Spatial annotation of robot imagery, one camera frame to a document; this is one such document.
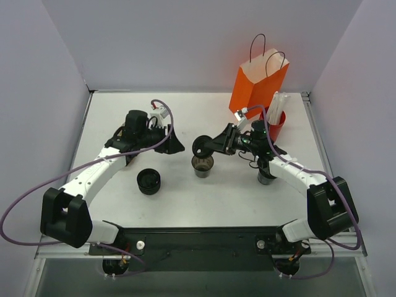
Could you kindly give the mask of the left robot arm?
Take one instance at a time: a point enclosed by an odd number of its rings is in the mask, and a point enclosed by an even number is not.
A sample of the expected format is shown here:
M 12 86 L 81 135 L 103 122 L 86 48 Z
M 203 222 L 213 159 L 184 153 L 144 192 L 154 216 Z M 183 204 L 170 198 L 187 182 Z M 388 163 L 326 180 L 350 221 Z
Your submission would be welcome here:
M 121 253 L 126 239 L 114 223 L 93 221 L 89 206 L 104 185 L 142 152 L 154 150 L 168 155 L 184 151 L 164 106 L 151 113 L 130 110 L 94 161 L 59 189 L 49 188 L 43 196 L 40 231 L 58 241 L 79 248 L 85 243 L 103 243 L 111 254 Z

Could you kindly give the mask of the black cup lid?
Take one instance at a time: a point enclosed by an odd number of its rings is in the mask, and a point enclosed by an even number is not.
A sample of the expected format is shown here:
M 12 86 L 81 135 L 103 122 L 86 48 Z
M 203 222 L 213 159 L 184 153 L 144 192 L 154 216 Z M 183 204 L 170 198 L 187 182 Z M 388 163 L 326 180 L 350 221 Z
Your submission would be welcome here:
M 210 142 L 212 138 L 207 135 L 199 136 L 192 143 L 192 152 L 197 158 L 208 158 L 213 155 L 213 150 L 206 148 L 207 142 Z

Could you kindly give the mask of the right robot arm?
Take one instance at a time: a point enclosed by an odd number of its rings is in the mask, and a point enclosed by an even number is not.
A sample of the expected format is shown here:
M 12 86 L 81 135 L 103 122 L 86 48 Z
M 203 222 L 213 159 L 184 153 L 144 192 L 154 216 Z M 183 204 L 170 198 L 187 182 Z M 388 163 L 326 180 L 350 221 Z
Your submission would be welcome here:
M 275 247 L 281 252 L 293 249 L 297 241 L 327 240 L 358 227 L 359 217 L 347 182 L 339 176 L 331 178 L 323 171 L 307 169 L 291 158 L 274 145 L 263 120 L 254 121 L 248 132 L 241 132 L 229 123 L 215 138 L 198 137 L 192 151 L 198 158 L 207 158 L 215 152 L 224 155 L 249 152 L 257 159 L 261 183 L 279 178 L 305 196 L 307 215 L 282 225 L 274 237 Z

